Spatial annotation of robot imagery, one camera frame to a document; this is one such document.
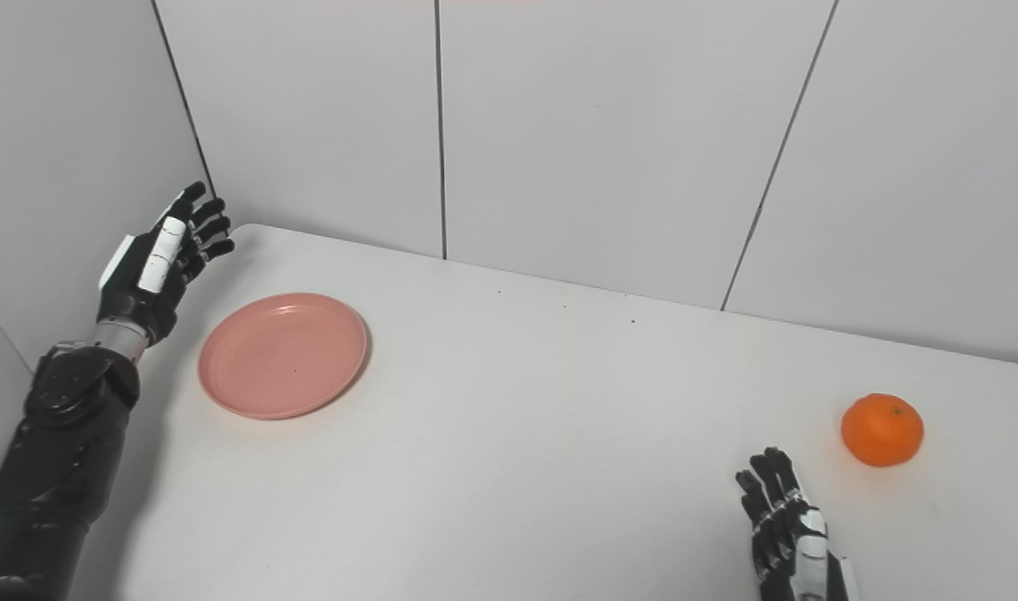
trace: black arm casing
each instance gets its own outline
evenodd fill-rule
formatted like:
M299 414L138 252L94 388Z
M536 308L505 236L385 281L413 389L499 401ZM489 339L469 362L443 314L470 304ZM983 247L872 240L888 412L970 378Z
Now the black arm casing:
M0 600L63 601L104 512L138 372L98 346L45 354L0 471Z

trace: black finger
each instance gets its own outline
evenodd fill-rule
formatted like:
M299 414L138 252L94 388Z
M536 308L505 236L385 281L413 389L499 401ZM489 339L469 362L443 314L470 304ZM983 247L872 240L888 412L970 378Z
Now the black finger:
M204 182L193 182L191 185L185 186L181 193L176 197L176 202L186 202L189 205L193 205L196 199L205 196L205 183Z
M743 509L749 515L753 525L764 521L766 515L772 511L769 501L766 501L766 494L761 491L761 483L754 479L753 474L743 471L735 475L735 482L743 489Z
M773 567L769 564L769 552L766 551L766 541L754 536L750 539L750 555L753 559L753 570L757 573L757 580L765 582L772 575Z
M750 457L750 468L757 472L757 477L766 484L766 493L769 493L769 502L776 506L776 503L784 501L784 488L780 486L780 479L776 477L776 471L766 459L764 454L756 454Z
M794 468L791 465L791 457L787 456L786 452L776 447L766 448L766 459L769 460L769 465L772 465L776 475L780 477L780 484L783 484L784 491L788 495L800 490L798 477L794 475Z
M180 220L185 224L185 222L189 221L189 217L191 217L192 212L193 212L193 203L189 201L175 201L172 203L172 206L169 206L169 209L165 211L164 217L162 218L162 220L157 222L157 225L155 225L154 229L158 229L159 227L161 227L161 224L163 224L164 220L166 220L169 217L174 217L176 218L176 220Z
M231 251L234 251L234 240L228 238L222 239L219 242L213 242L208 248L205 248L205 251L200 251L195 255L187 257L185 263L181 263L182 275L186 278L186 282L191 282L200 276L209 261L216 259L216 257L227 255Z
M193 212L193 216L189 218L189 222L193 224L193 228L201 227L204 222L208 221L213 215L219 215L223 213L224 209L227 209L227 203L224 202L222 198L215 198L212 201L206 202L205 205L200 206L199 209Z
M209 242L209 239L216 234L227 233L227 229L231 229L231 219L230 217L216 217L215 220L209 221L208 224L203 225L201 229L197 229L195 234L196 241L200 243Z
M753 569L757 580L769 579L773 571L780 569L780 557L773 553L772 537L766 532L768 523L761 523L760 529L750 539L750 555L753 555Z
M213 242L209 247L203 248L202 256L205 257L206 261L212 261L216 257L222 257L231 251L234 251L234 240L230 238L221 239L218 242Z
M760 541L757 547L765 551L769 567L772 567L773 570L779 569L781 562L780 543L776 539L773 521L765 521L757 525L757 531L753 534L753 538Z
M185 267L189 262L196 257L202 251L201 244L196 243L195 237L193 235L186 236L186 242L182 244L182 248L178 250L178 255L176 256L176 263L178 266Z
M780 506L780 509L774 510L772 518L769 521L772 523L774 547L784 559L790 559L794 555L795 537L790 522L797 520L795 510L783 505Z

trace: robotic hand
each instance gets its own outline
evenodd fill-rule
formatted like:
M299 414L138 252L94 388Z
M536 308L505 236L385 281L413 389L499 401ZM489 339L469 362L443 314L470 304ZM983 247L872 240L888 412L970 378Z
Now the robotic hand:
M787 453L766 448L750 457L750 468L756 476L744 470L735 482L753 523L750 551L761 601L857 601L849 560L829 551L825 516L798 486Z
M59 343L39 361L0 469L0 600L67 597L138 400L135 364L172 332L186 284L234 250L230 220L218 216L224 202L195 209L204 195L204 183L192 183L151 231L123 239L102 274L91 337Z

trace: wall seam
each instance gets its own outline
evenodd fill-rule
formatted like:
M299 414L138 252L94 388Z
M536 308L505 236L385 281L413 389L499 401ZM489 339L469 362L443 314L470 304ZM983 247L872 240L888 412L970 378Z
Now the wall seam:
M813 50L813 58L809 61L809 68L806 70L806 79L803 80L802 90L798 92L798 99L795 100L794 109L791 111L791 119L788 120L787 129L784 129L784 140L780 141L780 149L777 150L776 159L773 161L773 168L769 171L769 179L766 181L765 189L761 190L761 200L757 202L757 209L753 212L753 221L750 222L750 228L746 231L743 250L739 252L738 261L735 262L735 269L731 273L731 281L728 282L728 288L724 293L724 302L720 304L720 311L722 312L727 311L728 299L731 298L731 289L734 288L735 280L738 278L738 270L743 266L747 248L750 247L750 242L753 239L753 232L757 229L757 222L761 220L761 211L766 208L769 190L772 188L773 179L776 178L776 170L780 167L780 160L784 157L784 149L787 149L787 141L791 138L791 129L794 127L795 119L798 118L798 110L802 107L802 100L806 98L809 80L813 77L813 69L816 67L817 59L822 56L822 50L825 48L825 41L829 37L829 30L832 26L832 20L836 16L836 8L838 7L840 7L840 0L835 0L832 3L832 10L829 11L829 19L825 23L825 30L822 31L822 38L816 43L816 49Z

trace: robot finger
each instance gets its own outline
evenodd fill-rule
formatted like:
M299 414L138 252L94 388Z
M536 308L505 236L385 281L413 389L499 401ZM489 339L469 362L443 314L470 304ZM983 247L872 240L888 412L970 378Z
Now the robot finger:
M154 225L154 229L158 229L167 217L174 217L176 220L180 220L184 224L188 224L193 214L193 202L196 201L196 199L202 198L204 195L205 183L203 182L193 182L191 185L185 186L183 190L178 194L176 199L174 199L172 205L169 205L169 208L165 209L164 212L161 213L161 216L157 218L157 224Z
M202 257L205 258L206 262L216 259L216 257L222 257L227 255L228 252L234 251L234 240L231 238L216 240L216 242L206 244L202 248Z
M212 201L206 202L205 205L200 206L199 209L193 212L193 216L189 218L189 224L191 227L196 229L205 224L206 221L210 220L213 215L219 215L227 209L227 203L224 202L222 198L215 198Z
M201 229L197 229L193 236L196 237L196 241L205 247L206 242L212 239L212 236L216 234L225 234L227 229L231 229L231 219L230 217L216 217L215 220L209 221L208 224L202 225Z
M757 532L750 539L750 554L753 555L753 569L757 571L757 580L764 581L772 571L779 570L781 559L774 552L774 544L770 522L761 523Z
M176 258L178 269L186 270L186 266L188 266L188 264L191 263L196 256L199 256L200 252L202 252L201 244L196 242L196 238L193 237L192 234L189 235L186 242L184 242L182 248L178 250L178 256Z
M191 185L185 186L181 193L178 194L176 202L188 202L189 205L193 206L193 202L203 196L205 196L205 183L193 182Z
M746 514L754 526L759 525L772 512L772 506L769 505L766 494L761 491L761 483L754 479L752 473L745 470L735 475L735 482L746 493L742 498L743 509L746 510Z
M787 495L793 496L795 491L798 491L800 494L802 488L798 486L798 476L794 475L791 457L787 456L787 453L779 448L769 447L766 448L766 459L769 460L769 465L772 465L776 476L780 479L780 486L784 487Z
M196 252L182 266L183 278L185 278L187 283L193 281L193 279L202 274L209 261L216 259L216 257L227 255L231 251L234 251L233 239L222 239L219 242L209 244L205 251Z
M784 501L784 487L780 486L780 479L776 477L776 471L764 454L756 454L750 457L750 468L756 472L757 477L766 484L766 493L769 493L769 502L773 506Z

